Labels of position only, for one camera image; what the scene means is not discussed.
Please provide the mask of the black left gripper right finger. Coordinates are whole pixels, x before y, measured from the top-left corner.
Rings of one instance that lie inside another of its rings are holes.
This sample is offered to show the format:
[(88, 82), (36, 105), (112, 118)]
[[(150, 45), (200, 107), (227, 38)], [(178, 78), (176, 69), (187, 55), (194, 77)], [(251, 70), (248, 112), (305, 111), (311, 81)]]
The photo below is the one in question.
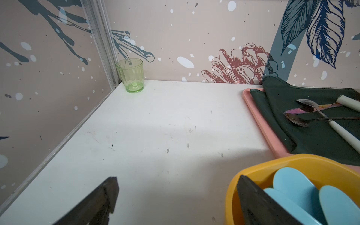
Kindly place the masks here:
[(240, 176), (237, 192), (246, 225), (300, 224), (249, 177)]

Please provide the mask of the light blue shovel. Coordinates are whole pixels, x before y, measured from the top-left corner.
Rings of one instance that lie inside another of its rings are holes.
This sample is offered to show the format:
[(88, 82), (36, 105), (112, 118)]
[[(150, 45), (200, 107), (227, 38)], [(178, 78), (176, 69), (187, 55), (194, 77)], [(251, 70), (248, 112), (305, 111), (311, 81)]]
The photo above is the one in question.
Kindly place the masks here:
[(307, 213), (303, 208), (289, 199), (282, 192), (274, 188), (266, 188), (264, 192), (269, 195), (276, 203), (278, 203), (286, 212), (293, 216), (303, 225), (321, 225), (321, 223)]
[(303, 173), (291, 167), (281, 168), (274, 175), (273, 187), (320, 223), (327, 224), (319, 201), (319, 190)]
[(340, 189), (323, 186), (319, 201), (328, 225), (360, 224), (360, 208)]

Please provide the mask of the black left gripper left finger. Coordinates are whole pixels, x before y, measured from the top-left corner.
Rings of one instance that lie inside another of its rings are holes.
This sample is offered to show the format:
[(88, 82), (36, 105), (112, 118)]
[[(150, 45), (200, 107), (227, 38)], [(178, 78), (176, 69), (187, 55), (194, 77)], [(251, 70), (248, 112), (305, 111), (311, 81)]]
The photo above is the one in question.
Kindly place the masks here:
[(71, 211), (55, 222), (56, 225), (108, 225), (119, 194), (116, 177), (108, 177)]

